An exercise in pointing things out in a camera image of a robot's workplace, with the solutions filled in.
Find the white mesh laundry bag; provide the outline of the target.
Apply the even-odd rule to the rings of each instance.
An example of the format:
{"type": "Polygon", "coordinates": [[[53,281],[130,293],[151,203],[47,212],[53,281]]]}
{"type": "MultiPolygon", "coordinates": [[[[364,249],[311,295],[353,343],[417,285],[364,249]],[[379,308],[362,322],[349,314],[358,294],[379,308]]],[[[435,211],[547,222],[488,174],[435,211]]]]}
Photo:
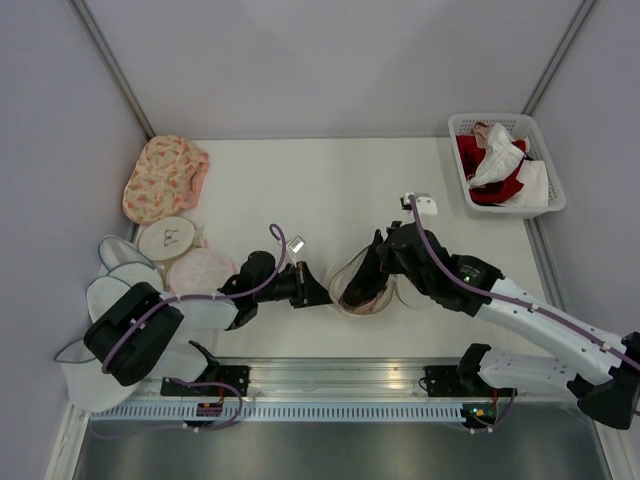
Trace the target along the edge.
{"type": "Polygon", "coordinates": [[[368,250],[365,247],[351,259],[329,269],[325,284],[335,309],[349,316],[365,317],[382,312],[393,301],[411,310],[425,310],[435,305],[406,277],[380,272],[368,250]]]}

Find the black bra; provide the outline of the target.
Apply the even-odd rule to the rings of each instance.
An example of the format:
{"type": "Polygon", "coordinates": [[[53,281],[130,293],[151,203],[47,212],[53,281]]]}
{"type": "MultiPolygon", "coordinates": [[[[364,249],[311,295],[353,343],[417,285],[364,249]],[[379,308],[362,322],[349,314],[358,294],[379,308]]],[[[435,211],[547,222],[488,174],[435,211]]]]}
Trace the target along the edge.
{"type": "Polygon", "coordinates": [[[379,269],[358,271],[339,297],[339,304],[347,310],[355,311],[376,303],[385,293],[388,279],[389,275],[379,269]]]}

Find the pink satin bra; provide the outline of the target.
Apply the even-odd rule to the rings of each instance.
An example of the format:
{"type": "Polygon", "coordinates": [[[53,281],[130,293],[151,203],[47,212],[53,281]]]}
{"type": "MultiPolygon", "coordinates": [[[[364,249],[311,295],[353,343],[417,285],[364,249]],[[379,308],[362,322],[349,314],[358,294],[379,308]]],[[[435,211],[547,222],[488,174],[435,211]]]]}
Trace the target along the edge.
{"type": "Polygon", "coordinates": [[[348,305],[343,299],[338,302],[339,307],[349,315],[370,316],[383,311],[392,301],[392,296],[376,297],[360,306],[348,305]]]}

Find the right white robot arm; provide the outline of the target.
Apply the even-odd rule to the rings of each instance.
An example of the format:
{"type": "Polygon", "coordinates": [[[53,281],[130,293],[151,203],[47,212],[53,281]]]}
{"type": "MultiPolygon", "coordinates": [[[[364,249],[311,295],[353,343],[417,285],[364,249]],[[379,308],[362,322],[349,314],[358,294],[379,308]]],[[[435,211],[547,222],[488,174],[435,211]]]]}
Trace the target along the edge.
{"type": "Polygon", "coordinates": [[[582,413],[614,429],[627,430],[638,417],[638,333],[620,336],[579,321],[526,293],[497,267],[449,253],[414,223],[395,222],[375,232],[338,302],[348,310],[368,306],[393,276],[444,309],[499,325],[553,356],[537,363],[473,344],[456,371],[463,392],[547,387],[574,397],[582,413]]]}

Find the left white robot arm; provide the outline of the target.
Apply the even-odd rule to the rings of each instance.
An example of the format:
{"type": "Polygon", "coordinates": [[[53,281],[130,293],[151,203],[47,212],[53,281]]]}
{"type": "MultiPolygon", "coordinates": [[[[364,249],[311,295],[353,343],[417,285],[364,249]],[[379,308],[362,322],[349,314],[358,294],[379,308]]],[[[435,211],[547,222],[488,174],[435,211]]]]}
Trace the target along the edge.
{"type": "Polygon", "coordinates": [[[129,387],[152,372],[177,333],[237,330],[257,315],[259,304],[278,301],[294,309],[332,303],[305,262],[284,265],[268,252],[254,251],[213,294],[163,298],[149,283],[135,284],[88,329],[83,343],[102,373],[129,387]]]}

